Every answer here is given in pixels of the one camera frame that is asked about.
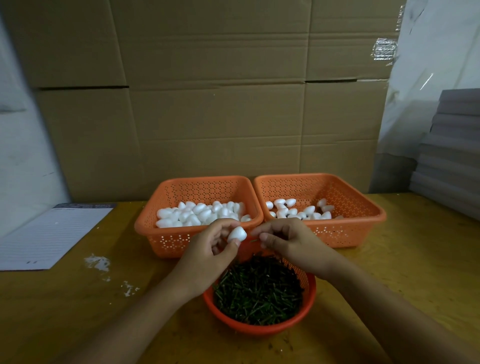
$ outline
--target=perforated basket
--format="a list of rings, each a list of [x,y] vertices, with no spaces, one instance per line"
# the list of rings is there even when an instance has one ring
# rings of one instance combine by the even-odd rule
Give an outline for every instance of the perforated basket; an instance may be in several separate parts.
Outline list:
[[[265,175],[255,178],[253,186],[267,221],[274,217],[270,215],[266,201],[296,198],[295,208],[302,211],[326,198],[329,205],[335,206],[333,219],[306,220],[304,223],[333,248],[360,245],[374,224],[386,220],[386,213],[381,207],[333,174]],[[344,218],[335,219],[338,215]]]
[[[243,202],[245,215],[249,214],[252,218],[251,221],[241,223],[247,233],[264,219],[252,183],[246,177],[195,177],[164,181],[157,187],[135,222],[135,231],[148,238],[155,254],[161,258],[180,258],[190,238],[207,228],[157,228],[156,212],[161,208],[177,206],[180,201],[203,202],[207,205],[214,201]]]
[[[260,242],[257,241],[244,241],[239,248],[237,258],[240,262],[243,262],[245,260],[248,260],[252,257],[253,254],[256,254],[258,252],[263,252],[263,255],[272,255],[273,252],[270,250],[262,249],[260,247]],[[249,334],[249,335],[273,335],[278,332],[281,332],[294,324],[298,323],[301,321],[305,315],[308,313],[308,311],[311,309],[313,305],[313,301],[315,300],[315,295],[316,295],[316,282],[315,282],[315,276],[312,273],[305,273],[303,270],[300,268],[292,265],[289,261],[283,258],[283,262],[288,266],[293,268],[295,270],[295,273],[297,273],[297,277],[300,281],[300,286],[304,289],[303,291],[303,302],[302,306],[299,310],[299,312],[292,317],[290,320],[281,322],[279,324],[275,325],[268,325],[268,326],[257,326],[257,325],[248,325],[244,324],[239,321],[235,321],[234,319],[226,316],[223,314],[214,304],[213,300],[213,288],[210,287],[207,289],[204,294],[204,300],[205,303],[207,304],[208,308],[212,313],[221,321],[223,321],[225,324],[230,326],[232,329],[242,332],[244,334]]]

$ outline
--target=yellow table surface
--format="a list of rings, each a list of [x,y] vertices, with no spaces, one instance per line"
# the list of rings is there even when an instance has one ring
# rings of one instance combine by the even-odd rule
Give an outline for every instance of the yellow table surface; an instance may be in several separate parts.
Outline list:
[[[386,210],[387,222],[361,247],[341,253],[480,349],[480,223],[415,194],[369,197]],[[175,261],[157,258],[133,230],[143,205],[119,203],[50,270],[0,272],[0,363],[47,362],[170,272]],[[91,255],[108,258],[109,271],[88,268]],[[317,280],[317,292],[303,321],[267,338],[235,333],[196,298],[167,322],[140,362],[389,362],[335,289]]]

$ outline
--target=notepad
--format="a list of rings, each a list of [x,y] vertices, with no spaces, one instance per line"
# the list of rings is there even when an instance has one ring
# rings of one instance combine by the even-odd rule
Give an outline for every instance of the notepad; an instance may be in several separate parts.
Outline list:
[[[60,204],[0,239],[0,270],[50,269],[115,204]]]

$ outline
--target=hand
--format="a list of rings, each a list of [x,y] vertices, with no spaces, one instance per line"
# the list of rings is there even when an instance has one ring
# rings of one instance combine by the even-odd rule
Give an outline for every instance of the hand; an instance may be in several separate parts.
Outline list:
[[[317,236],[297,218],[271,220],[252,230],[258,236],[263,248],[277,251],[289,262],[320,279],[327,279],[332,266],[342,256]]]
[[[237,256],[240,241],[233,239],[227,244],[223,238],[239,225],[240,222],[232,218],[220,218],[192,237],[180,261],[166,278],[181,290],[183,301],[201,295]]]

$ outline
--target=clear tape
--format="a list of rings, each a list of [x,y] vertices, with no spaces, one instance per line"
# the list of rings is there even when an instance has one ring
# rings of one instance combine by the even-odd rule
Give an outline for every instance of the clear tape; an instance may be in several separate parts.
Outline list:
[[[395,58],[397,42],[395,39],[378,38],[372,49],[374,61],[391,61]]]
[[[398,13],[398,19],[396,21],[395,31],[399,32],[400,27],[402,26],[403,14],[405,12],[405,5],[400,6],[400,12]]]

